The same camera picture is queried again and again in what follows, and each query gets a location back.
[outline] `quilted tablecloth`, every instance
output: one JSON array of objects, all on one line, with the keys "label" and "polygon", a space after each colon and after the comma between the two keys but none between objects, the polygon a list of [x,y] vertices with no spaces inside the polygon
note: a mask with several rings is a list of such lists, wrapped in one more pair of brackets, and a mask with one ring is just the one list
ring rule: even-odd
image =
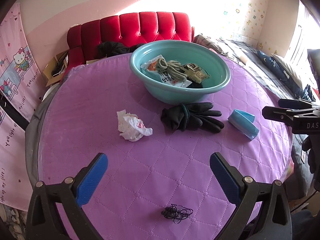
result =
[{"label": "quilted tablecloth", "polygon": [[[284,172],[292,134],[279,122],[265,120],[264,106],[276,98],[244,69],[223,57],[231,71],[229,85],[211,94],[225,128],[207,131],[168,130],[160,121],[163,108],[129,69],[130,54],[78,67],[54,96],[45,116],[39,143],[39,177],[46,184],[75,176],[98,152],[109,166],[90,202],[83,206],[104,239],[214,239],[235,206],[225,197],[209,167],[219,151],[243,175],[271,183]],[[260,132],[250,141],[227,118],[234,109],[256,116]],[[137,114],[153,135],[137,142],[119,136],[117,111]],[[161,215],[171,203],[194,213],[180,224]],[[252,217],[258,214],[258,206]],[[75,234],[66,226],[71,238]]]}]

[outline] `crumpled plastic bag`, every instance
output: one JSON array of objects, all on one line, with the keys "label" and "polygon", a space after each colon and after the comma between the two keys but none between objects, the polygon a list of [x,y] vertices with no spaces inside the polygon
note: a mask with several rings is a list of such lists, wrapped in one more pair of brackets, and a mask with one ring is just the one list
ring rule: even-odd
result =
[{"label": "crumpled plastic bag", "polygon": [[120,136],[131,142],[136,142],[143,136],[152,135],[152,128],[146,128],[143,121],[135,114],[127,113],[125,110],[117,112],[118,131]]}]

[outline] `blue face mask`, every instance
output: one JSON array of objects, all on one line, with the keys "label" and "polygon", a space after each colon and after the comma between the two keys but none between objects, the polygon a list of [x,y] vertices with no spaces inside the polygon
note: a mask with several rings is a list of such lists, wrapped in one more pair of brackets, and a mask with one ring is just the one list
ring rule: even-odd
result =
[{"label": "blue face mask", "polygon": [[250,140],[253,140],[259,133],[259,129],[253,124],[254,118],[253,114],[235,109],[229,116],[228,121],[248,136]]}]

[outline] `red velvet headboard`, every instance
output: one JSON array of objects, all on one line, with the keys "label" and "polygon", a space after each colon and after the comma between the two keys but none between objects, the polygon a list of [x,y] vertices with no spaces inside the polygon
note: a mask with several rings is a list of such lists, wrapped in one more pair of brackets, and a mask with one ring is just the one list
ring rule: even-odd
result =
[{"label": "red velvet headboard", "polygon": [[115,15],[72,27],[68,31],[69,64],[71,68],[99,59],[97,46],[105,41],[125,46],[159,40],[192,41],[194,29],[185,13],[140,12]]}]

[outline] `metal screw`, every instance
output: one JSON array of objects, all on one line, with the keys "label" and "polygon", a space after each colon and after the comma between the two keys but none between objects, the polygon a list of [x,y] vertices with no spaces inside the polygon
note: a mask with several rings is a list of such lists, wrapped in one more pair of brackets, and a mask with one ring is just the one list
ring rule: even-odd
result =
[{"label": "metal screw", "polygon": [[275,180],[275,184],[276,184],[277,186],[281,186],[281,185],[282,185],[282,182],[279,181],[278,179],[276,179],[276,180]]},{"label": "metal screw", "polygon": [[64,183],[66,183],[66,184],[70,184],[70,183],[72,183],[73,182],[73,178],[72,177],[67,177],[67,178],[65,178],[65,180],[64,180]]},{"label": "metal screw", "polygon": [[43,185],[43,182],[42,182],[42,181],[38,181],[38,182],[36,183],[36,187],[42,187],[42,185]]},{"label": "metal screw", "polygon": [[244,181],[247,183],[252,183],[253,182],[253,178],[251,178],[250,176],[246,176],[244,177]]}]

